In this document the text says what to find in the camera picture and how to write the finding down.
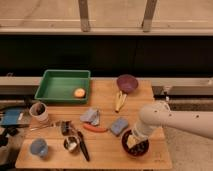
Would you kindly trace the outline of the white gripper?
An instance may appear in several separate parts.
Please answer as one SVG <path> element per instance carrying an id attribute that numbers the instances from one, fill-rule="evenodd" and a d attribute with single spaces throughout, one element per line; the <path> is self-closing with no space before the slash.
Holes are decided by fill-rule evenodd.
<path id="1" fill-rule="evenodd" d="M 151 134 L 151 129 L 143 122 L 136 122 L 132 128 L 132 135 L 128 136 L 127 146 L 129 149 L 136 145 L 136 140 L 147 140 Z"/>

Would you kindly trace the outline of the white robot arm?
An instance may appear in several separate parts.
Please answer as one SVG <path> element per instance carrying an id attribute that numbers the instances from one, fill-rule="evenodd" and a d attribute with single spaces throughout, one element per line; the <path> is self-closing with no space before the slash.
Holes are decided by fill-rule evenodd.
<path id="1" fill-rule="evenodd" d="M 174 111 L 163 101 L 144 105 L 131 129 L 131 135 L 127 138 L 127 146 L 133 148 L 146 141 L 161 126 L 213 139 L 213 112 Z"/>

